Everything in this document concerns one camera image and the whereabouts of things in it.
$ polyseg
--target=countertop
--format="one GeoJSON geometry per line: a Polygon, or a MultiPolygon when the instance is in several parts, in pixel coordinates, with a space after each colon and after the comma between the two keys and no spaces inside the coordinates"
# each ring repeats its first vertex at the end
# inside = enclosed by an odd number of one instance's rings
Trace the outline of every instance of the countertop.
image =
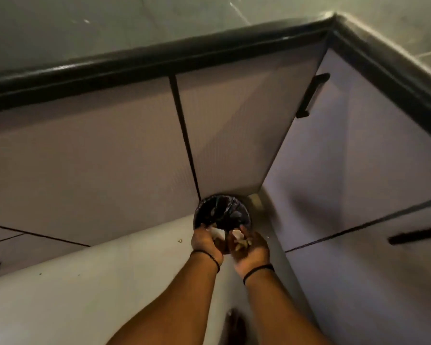
{"type": "Polygon", "coordinates": [[[0,0],[0,74],[324,11],[431,68],[431,0],[0,0]]]}

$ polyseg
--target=black wristband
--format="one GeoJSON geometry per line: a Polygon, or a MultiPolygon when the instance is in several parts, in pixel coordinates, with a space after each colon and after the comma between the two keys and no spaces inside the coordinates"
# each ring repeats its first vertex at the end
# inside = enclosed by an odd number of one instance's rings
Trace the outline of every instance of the black wristband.
{"type": "Polygon", "coordinates": [[[246,285],[246,280],[247,280],[247,278],[248,278],[249,276],[251,276],[254,272],[259,271],[259,270],[262,270],[262,269],[269,269],[269,270],[271,270],[271,271],[273,271],[273,272],[274,272],[274,267],[273,267],[273,265],[271,265],[271,264],[261,265],[261,266],[258,266],[258,267],[256,267],[256,268],[253,268],[253,269],[252,269],[251,271],[249,271],[249,272],[246,274],[246,276],[243,278],[243,283],[244,283],[244,285],[246,285]]]}
{"type": "Polygon", "coordinates": [[[219,273],[219,271],[220,271],[220,265],[219,265],[219,263],[217,262],[217,260],[212,256],[212,254],[209,254],[207,251],[205,251],[204,249],[195,249],[193,252],[191,252],[190,253],[190,256],[192,256],[192,254],[193,253],[196,253],[196,252],[201,252],[201,253],[204,253],[204,254],[207,254],[208,256],[209,256],[209,258],[211,258],[213,261],[214,261],[214,263],[216,263],[217,264],[217,273],[219,273]]]}

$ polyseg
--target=white floor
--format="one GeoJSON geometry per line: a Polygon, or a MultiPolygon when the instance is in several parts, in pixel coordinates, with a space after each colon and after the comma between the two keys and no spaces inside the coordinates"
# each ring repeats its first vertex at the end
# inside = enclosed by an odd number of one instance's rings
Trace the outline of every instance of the white floor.
{"type": "MultiPolygon", "coordinates": [[[[261,209],[257,196],[252,201],[261,209]]],[[[269,221],[261,211],[251,214],[254,228],[267,238],[278,275],[311,318],[269,221]]],[[[193,215],[0,277],[0,345],[105,344],[183,266],[192,251],[192,220],[193,215]]],[[[205,345],[218,344],[231,307],[251,315],[230,256],[215,285],[205,345]]],[[[256,343],[254,335],[249,343],[256,343]]]]}

